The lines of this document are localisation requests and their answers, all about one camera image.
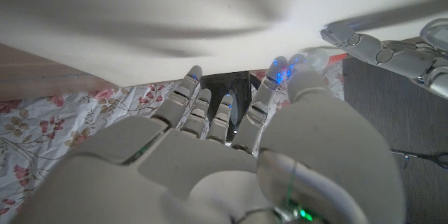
white robotic hand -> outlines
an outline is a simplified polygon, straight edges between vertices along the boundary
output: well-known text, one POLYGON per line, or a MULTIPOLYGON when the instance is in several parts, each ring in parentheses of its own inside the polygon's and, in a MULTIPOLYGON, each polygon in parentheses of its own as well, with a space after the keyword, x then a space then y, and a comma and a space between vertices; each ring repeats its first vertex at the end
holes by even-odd
MULTIPOLYGON (((404 41, 383 41, 367 34, 357 34, 344 22, 329 24, 321 31, 322 39, 350 55, 389 71, 408 77, 413 83, 448 99, 448 59, 446 52, 418 48, 404 41)), ((444 44, 448 37, 443 37, 444 44)))
POLYGON ((74 148, 13 223, 402 223, 398 168, 381 135, 332 97, 298 55, 276 58, 224 145, 224 96, 201 140, 211 93, 180 130, 202 70, 194 66, 151 118, 130 117, 74 148), (284 72, 291 105, 256 141, 284 72), (258 151, 258 159, 252 155, 258 151))

gray floor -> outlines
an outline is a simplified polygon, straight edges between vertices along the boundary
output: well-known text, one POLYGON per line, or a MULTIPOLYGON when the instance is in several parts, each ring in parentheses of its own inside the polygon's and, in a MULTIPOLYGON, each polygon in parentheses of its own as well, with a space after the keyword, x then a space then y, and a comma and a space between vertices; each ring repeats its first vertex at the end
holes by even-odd
MULTIPOLYGON (((345 100, 392 148, 448 152, 448 100, 357 59, 344 61, 344 75, 345 100)), ((403 157, 396 156, 407 196, 407 222, 448 223, 448 170, 412 158, 403 169, 403 157)))

